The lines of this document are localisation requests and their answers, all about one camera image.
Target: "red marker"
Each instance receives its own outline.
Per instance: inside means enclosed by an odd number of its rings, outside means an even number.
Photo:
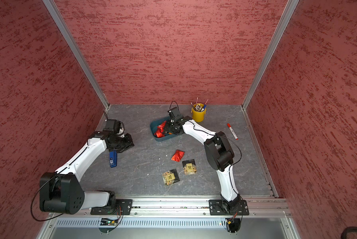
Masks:
[[[235,134],[234,130],[232,129],[232,127],[230,126],[229,123],[228,123],[228,127],[229,127],[230,131],[232,132],[233,136],[235,137],[235,140],[238,140],[237,135]]]

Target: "gray floor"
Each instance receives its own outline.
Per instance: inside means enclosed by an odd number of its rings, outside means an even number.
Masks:
[[[208,164],[204,146],[195,138],[183,134],[157,142],[149,128],[153,120],[168,116],[169,105],[112,105],[108,117],[125,124],[135,146],[118,154],[117,167],[109,166],[109,152],[102,153],[89,167],[80,182],[85,191],[112,190],[117,195],[219,195],[221,187],[217,173]],[[180,112],[191,115],[190,105],[180,106]],[[238,140],[227,127],[230,123]],[[242,160],[233,166],[237,189],[241,195],[271,195],[258,163],[240,106],[209,105],[203,127],[233,139],[242,150]],[[238,149],[231,143],[235,156]],[[194,159],[197,174],[185,175],[181,162],[171,160],[176,150],[185,151],[183,160]],[[165,186],[162,174],[176,169],[180,182]]]

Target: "red candy wrapper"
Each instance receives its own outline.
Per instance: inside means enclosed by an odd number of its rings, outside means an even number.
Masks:
[[[184,151],[176,150],[176,153],[172,156],[172,160],[176,162],[180,162],[182,157],[184,156]]]
[[[161,138],[164,137],[164,127],[165,127],[166,121],[162,122],[161,125],[157,126],[157,131],[155,133],[156,137]]]

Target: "black cable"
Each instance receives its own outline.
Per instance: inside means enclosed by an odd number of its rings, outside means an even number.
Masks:
[[[180,110],[180,109],[179,109],[179,105],[177,104],[177,102],[176,102],[176,101],[172,101],[172,102],[171,102],[171,105],[169,106],[169,110],[171,110],[171,107],[172,107],[172,103],[173,103],[173,102],[174,102],[174,103],[176,103],[176,105],[177,105],[177,109],[178,109],[178,110]]]
[[[191,121],[190,121],[190,120],[185,120],[185,121],[179,122],[179,124],[180,124],[180,123],[183,123],[183,122],[191,122]],[[235,165],[236,163],[238,163],[238,162],[242,159],[241,149],[240,149],[240,147],[239,147],[234,141],[232,141],[232,140],[229,139],[228,137],[224,137],[224,136],[220,136],[220,135],[214,135],[214,134],[208,133],[208,132],[203,131],[203,130],[195,129],[195,126],[196,126],[196,125],[195,125],[193,122],[191,122],[191,123],[193,124],[193,129],[194,129],[194,130],[196,130],[196,131],[201,131],[201,132],[207,133],[207,134],[212,135],[212,136],[226,138],[227,140],[229,140],[230,142],[232,142],[232,143],[238,148],[238,150],[240,151],[240,159],[239,159],[237,162],[233,163],[231,166]],[[232,177],[231,177],[231,175],[230,175],[230,167],[229,167],[229,172],[228,172],[228,173],[229,173],[230,184],[232,185],[233,191],[238,195],[238,193],[234,190],[234,187],[233,187]]]
[[[72,161],[69,165],[73,164],[73,163],[75,162],[75,160],[77,160],[77,158],[79,158],[79,156],[81,156],[87,148],[88,148],[88,146],[87,146],[87,147],[83,150],[83,152],[81,152],[80,155],[78,155],[78,156],[74,159],[74,161]],[[46,185],[49,181],[51,181],[52,179],[54,179],[55,177],[57,177],[57,176],[58,176],[57,173],[60,174],[60,173],[63,172],[66,168],[68,168],[68,167],[65,167],[65,168],[62,169],[60,172],[55,172],[55,175],[54,175],[53,177],[51,177],[50,179],[48,179],[47,182],[45,182],[45,183],[38,189],[38,191],[36,192],[36,194],[35,194],[34,197],[32,198],[31,206],[30,206],[30,213],[31,213],[32,218],[33,218],[35,221],[48,221],[48,220],[54,219],[54,218],[56,218],[56,217],[61,216],[61,215],[64,214],[64,213],[61,213],[61,214],[59,214],[58,216],[55,216],[55,217],[52,217],[52,218],[48,218],[48,219],[44,219],[44,220],[39,220],[39,219],[37,219],[37,218],[34,216],[34,214],[33,214],[33,212],[32,212],[32,206],[33,206],[33,204],[34,204],[36,195],[38,195],[38,193],[39,193],[40,190],[44,187],[44,185]]]
[[[350,232],[356,232],[357,233],[357,226],[349,226],[344,229],[344,231],[341,234],[341,239],[347,239],[347,234]]]
[[[118,226],[118,225],[120,225],[120,223],[123,221],[123,217],[124,217],[124,213],[122,213],[122,218],[120,219],[120,221],[118,220],[117,221],[117,224],[116,224],[116,226],[114,227],[114,229]]]

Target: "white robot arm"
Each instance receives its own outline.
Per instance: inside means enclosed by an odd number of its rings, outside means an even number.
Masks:
[[[182,127],[186,134],[193,136],[202,144],[216,135],[215,132],[207,130],[193,119],[185,122]],[[233,166],[228,165],[223,171],[217,170],[217,175],[221,185],[221,196],[229,202],[232,201],[238,195],[233,177]]]
[[[190,117],[183,117],[177,108],[168,113],[171,122],[164,128],[167,132],[186,133],[204,145],[207,160],[217,171],[220,180],[223,211],[233,215],[241,198],[232,172],[234,153],[225,134],[207,130]],[[86,208],[102,208],[99,212],[109,212],[116,208],[114,192],[84,192],[79,182],[88,167],[107,148],[121,153],[133,146],[131,136],[124,135],[120,123],[117,120],[107,120],[103,131],[94,132],[68,162],[54,173],[42,175],[39,198],[41,211],[75,214]]]

